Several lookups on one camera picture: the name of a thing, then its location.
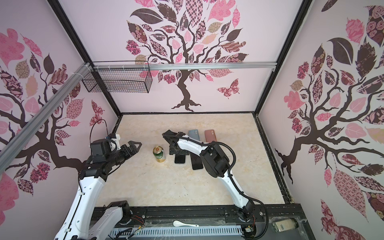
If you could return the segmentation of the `light blue phone case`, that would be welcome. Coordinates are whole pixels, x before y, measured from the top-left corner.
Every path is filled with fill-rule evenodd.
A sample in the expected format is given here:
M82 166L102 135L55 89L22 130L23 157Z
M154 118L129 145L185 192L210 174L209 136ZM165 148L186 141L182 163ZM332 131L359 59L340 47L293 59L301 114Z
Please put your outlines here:
M188 136L193 139L193 140L196 140L196 141L200 141L200 136L199 136L199 132L197 129L194 129L194 130L189 130L188 131Z

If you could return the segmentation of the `black phone sideways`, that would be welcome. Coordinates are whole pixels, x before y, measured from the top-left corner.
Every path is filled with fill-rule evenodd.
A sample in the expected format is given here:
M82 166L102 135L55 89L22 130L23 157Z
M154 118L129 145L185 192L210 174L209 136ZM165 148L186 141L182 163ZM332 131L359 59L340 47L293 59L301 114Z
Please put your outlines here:
M191 164L192 164L192 169L195 170L201 170L204 168L203 162L200 158L200 156L191 153Z

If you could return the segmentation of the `pink phone case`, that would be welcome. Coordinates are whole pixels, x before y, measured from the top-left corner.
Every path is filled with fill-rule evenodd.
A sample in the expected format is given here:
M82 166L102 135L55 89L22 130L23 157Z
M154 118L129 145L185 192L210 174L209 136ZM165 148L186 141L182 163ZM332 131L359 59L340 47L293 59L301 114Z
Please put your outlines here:
M214 130L205 130L205 138L207 143L212 143L217 141L216 133Z

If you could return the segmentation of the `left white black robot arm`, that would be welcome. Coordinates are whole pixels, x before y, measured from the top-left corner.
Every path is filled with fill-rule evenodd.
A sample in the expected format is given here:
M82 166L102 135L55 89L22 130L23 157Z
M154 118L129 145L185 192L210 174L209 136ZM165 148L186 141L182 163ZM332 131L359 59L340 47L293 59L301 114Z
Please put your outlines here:
M91 225L99 195L113 168L137 154L142 143L120 144L120 135L109 134L90 143L91 154L78 176L78 190L56 240L104 240L116 224L131 221L132 211L127 201L110 203L102 217Z

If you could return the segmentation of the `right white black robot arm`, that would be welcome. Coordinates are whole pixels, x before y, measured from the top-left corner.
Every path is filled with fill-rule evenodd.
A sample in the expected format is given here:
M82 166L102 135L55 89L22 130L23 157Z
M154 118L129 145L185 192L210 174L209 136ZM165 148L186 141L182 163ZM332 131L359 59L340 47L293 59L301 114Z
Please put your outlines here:
M163 138L170 144L170 151L173 154L190 153L199 156L207 173L213 178L218 178L230 193L234 205L238 209L239 218L243 221L252 218L255 204L245 195L232 174L236 155L228 145L219 142L204 143L183 132L174 133L170 130L163 133ZM232 162L222 147L233 154Z

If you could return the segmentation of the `green gold drink can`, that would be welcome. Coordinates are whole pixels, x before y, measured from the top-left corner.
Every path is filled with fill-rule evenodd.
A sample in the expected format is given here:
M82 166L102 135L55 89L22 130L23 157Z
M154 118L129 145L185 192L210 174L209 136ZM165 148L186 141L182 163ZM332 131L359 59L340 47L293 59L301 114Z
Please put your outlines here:
M166 160L164 149L161 146L154 147L153 155L158 163L163 163Z

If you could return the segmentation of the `white plastic spoon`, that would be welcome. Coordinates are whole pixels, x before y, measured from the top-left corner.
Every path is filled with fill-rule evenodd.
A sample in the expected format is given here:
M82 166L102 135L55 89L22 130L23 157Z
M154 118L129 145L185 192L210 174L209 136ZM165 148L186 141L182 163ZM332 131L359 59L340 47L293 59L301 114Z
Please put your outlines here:
M174 227L194 227L194 228L200 227L199 225L196 225L196 224L187 224L180 221L173 221L173 225Z

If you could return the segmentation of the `white power adapter box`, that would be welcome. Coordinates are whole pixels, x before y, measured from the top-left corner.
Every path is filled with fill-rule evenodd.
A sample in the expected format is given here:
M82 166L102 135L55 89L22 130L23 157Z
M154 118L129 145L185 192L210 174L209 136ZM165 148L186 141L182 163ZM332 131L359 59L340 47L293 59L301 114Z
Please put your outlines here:
M284 219L272 222L272 227L276 233L282 233L290 230L297 229L299 227L298 222L295 219Z

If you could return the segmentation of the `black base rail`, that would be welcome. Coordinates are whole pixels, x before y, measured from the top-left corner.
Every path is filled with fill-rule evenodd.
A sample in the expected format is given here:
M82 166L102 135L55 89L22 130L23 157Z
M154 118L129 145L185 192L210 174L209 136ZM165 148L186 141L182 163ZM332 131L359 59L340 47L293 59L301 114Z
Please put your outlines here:
M253 213L242 218L240 210L234 205L218 206L165 206L165 207L130 207L132 216L143 222L159 224L170 220L223 220L226 224L262 223L267 213L269 219L274 217L287 217L304 219L305 213L300 204L271 204L265 208L256 205Z

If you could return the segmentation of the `grey aluminium rail back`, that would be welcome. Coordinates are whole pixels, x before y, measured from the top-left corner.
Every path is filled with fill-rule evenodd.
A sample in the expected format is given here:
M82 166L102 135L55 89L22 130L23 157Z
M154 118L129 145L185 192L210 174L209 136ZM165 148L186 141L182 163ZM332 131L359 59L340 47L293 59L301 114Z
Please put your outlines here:
M136 65L112 65L112 62L103 62L103 65L94 63L94 70L147 70L147 71L170 71L170 70L211 70L211 69L275 69L276 62L241 62L241 63L194 63L194 64L143 64Z

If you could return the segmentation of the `grey aluminium rail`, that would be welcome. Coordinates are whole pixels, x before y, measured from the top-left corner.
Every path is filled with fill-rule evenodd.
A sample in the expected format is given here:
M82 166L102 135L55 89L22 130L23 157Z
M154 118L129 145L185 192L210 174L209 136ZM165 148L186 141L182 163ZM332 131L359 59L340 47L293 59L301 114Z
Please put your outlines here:
M21 129L9 144L1 152L1 173L12 163L19 152L28 144L31 138L38 132L45 121L53 114L54 110L62 103L75 86L91 72L90 63L83 63L54 94L39 112Z
M275 69L276 62L241 62L241 63L194 63L194 64L143 64L136 65L112 65L112 62L103 62L103 65L94 63L94 70L147 70L147 71L170 71L170 70L211 70L211 69Z

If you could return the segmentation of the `grey aluminium rail left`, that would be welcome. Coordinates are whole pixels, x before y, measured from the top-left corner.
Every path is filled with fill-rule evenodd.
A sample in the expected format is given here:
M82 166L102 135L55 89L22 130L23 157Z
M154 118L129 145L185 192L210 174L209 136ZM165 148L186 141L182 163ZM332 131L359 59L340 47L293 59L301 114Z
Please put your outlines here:
M9 144L1 152L1 173L12 163L19 152L28 144L31 138L38 132L45 121L53 114L54 110L62 103L75 86L91 72L90 63L83 63L54 94L39 112L21 129Z

